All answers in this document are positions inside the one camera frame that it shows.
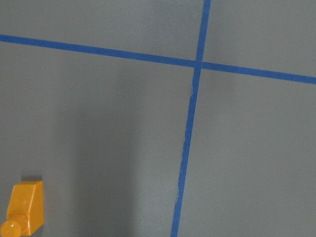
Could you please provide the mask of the orange trapezoid block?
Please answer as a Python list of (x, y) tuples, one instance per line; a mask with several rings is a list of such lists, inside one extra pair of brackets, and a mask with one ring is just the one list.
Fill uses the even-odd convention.
[(2, 237), (30, 237), (43, 224), (43, 181), (22, 181), (13, 186), (6, 221), (0, 227)]

